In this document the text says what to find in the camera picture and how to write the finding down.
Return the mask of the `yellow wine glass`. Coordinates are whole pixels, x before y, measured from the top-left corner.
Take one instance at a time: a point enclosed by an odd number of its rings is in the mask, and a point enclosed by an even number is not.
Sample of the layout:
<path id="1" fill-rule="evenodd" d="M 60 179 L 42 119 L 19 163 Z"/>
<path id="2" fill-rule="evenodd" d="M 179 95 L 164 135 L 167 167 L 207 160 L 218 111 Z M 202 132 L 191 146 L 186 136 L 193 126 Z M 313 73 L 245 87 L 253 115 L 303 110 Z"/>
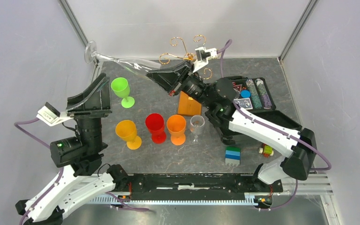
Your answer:
<path id="1" fill-rule="evenodd" d="M 131 150 L 140 148 L 142 144 L 141 138 L 137 134 L 137 128 L 133 121 L 123 120 L 116 125 L 116 135 L 126 142 L 126 145 Z"/>

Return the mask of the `clear wine glass front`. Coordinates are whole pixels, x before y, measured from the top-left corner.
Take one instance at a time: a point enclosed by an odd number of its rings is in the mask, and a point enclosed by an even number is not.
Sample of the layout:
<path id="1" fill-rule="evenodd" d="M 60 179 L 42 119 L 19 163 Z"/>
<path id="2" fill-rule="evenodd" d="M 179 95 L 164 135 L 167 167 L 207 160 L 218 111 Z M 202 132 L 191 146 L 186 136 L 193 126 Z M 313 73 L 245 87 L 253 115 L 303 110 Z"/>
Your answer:
<path id="1" fill-rule="evenodd" d="M 194 115 L 190 119 L 190 131 L 194 135 L 192 143 L 198 142 L 198 137 L 202 134 L 204 125 L 205 119 L 201 115 Z"/>

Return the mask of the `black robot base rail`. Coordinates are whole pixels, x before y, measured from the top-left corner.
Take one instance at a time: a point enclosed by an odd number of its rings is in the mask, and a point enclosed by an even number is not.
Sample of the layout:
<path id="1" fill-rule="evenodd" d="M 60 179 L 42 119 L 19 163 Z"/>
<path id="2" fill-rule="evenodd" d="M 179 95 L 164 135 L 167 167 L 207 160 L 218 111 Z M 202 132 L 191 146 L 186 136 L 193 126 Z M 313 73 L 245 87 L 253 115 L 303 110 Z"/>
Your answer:
<path id="1" fill-rule="evenodd" d="M 132 200 L 243 200 L 245 193 L 282 193 L 280 180 L 268 185 L 242 173 L 134 173 L 115 187 Z"/>

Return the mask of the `orange wine glass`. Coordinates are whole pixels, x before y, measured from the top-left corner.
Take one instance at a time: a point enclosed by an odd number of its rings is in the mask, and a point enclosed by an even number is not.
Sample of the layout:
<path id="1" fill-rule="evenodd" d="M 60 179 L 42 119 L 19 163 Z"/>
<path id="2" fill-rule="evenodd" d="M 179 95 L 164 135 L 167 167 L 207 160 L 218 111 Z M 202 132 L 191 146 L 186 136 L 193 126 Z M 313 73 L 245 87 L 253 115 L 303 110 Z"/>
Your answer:
<path id="1" fill-rule="evenodd" d="M 185 130 L 187 126 L 186 119 L 181 115 L 172 115 L 166 123 L 167 129 L 171 135 L 171 142 L 174 145 L 182 145 L 185 140 Z"/>

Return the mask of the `clear wine glass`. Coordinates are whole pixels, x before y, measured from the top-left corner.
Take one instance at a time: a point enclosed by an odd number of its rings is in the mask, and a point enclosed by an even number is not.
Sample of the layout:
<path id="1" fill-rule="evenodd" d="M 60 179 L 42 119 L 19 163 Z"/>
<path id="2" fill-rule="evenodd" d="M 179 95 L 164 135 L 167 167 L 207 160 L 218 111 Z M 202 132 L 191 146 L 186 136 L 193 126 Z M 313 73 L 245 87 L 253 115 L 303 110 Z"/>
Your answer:
<path id="1" fill-rule="evenodd" d="M 152 60 L 142 58 L 115 58 L 101 54 L 97 51 L 97 44 L 93 40 L 86 45 L 84 59 L 86 63 L 92 63 L 94 61 L 115 62 L 131 74 L 144 79 L 147 79 L 146 74 L 149 71 L 158 70 L 162 67 L 161 63 Z"/>
<path id="2" fill-rule="evenodd" d="M 204 125 L 205 119 L 201 115 L 194 115 L 190 119 L 190 131 L 194 135 L 192 143 L 198 142 L 198 137 L 202 134 Z"/>

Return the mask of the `green wine glass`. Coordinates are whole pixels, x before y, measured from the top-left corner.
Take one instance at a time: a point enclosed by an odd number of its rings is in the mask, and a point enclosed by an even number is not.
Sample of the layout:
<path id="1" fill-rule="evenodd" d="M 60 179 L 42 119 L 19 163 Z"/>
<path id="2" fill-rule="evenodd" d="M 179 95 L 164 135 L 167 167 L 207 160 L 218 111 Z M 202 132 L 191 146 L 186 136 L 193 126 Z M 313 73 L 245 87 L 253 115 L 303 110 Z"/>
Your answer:
<path id="1" fill-rule="evenodd" d="M 111 89 L 115 95 L 122 98 L 121 105 L 124 108 L 131 108 L 135 104 L 135 99 L 131 97 L 128 80 L 124 77 L 115 78 L 111 82 Z"/>

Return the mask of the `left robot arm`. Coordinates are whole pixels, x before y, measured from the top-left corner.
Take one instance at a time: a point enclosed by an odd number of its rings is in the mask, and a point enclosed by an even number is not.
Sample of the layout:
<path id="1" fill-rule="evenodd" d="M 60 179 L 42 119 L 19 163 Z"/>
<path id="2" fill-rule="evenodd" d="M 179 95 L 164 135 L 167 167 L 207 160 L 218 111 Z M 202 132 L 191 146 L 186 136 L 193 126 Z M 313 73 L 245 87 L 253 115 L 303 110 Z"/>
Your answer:
<path id="1" fill-rule="evenodd" d="M 112 112 L 109 83 L 110 78 L 101 73 L 86 90 L 67 99 L 65 111 L 58 111 L 50 103 L 38 110 L 36 118 L 51 127 L 74 120 L 75 135 L 50 143 L 51 159 L 59 172 L 36 196 L 16 203 L 20 224 L 60 225 L 96 196 L 128 187 L 128 174 L 120 165 L 92 177 L 107 147 L 101 119 Z"/>

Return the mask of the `clear wine glass back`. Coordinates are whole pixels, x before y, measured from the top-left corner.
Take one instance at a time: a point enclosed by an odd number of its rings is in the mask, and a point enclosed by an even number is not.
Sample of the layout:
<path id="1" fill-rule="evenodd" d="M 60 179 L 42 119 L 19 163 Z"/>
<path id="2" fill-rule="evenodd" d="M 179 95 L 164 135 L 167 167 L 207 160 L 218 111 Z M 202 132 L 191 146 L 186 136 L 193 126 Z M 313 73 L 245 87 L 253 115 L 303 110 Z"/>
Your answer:
<path id="1" fill-rule="evenodd" d="M 131 74 L 144 79 L 147 79 L 146 74 L 149 71 L 158 70 L 162 67 L 161 63 L 152 60 L 142 58 L 115 58 L 101 54 L 97 51 L 97 44 L 93 40 L 86 45 L 84 59 L 86 63 L 92 63 L 94 61 L 115 62 Z"/>

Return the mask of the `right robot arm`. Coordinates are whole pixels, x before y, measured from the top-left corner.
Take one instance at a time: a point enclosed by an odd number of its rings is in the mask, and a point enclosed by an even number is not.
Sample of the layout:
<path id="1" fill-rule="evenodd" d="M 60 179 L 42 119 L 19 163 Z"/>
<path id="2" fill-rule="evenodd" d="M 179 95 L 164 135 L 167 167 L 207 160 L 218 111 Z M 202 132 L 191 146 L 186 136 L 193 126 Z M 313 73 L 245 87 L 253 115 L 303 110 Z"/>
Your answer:
<path id="1" fill-rule="evenodd" d="M 193 72 L 193 68 L 191 62 L 184 61 L 174 67 L 148 71 L 146 77 L 170 96 L 183 91 L 206 107 L 205 115 L 214 126 L 249 136 L 281 154 L 276 160 L 258 166 L 252 178 L 255 190 L 264 191 L 275 181 L 286 177 L 307 180 L 317 155 L 312 130 L 282 127 L 241 108 L 235 102 L 238 93 L 230 78 L 205 83 L 197 72 Z"/>

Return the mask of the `red wine glass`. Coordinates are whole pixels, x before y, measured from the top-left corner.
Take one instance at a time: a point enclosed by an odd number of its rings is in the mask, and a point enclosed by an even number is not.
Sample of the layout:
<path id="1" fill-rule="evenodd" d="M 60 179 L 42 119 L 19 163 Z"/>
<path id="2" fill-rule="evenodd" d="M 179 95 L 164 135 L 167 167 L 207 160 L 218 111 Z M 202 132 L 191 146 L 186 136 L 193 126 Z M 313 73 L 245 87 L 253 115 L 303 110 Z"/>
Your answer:
<path id="1" fill-rule="evenodd" d="M 165 121 L 162 115 L 158 113 L 150 114 L 145 120 L 145 125 L 155 144 L 162 144 L 166 141 Z"/>

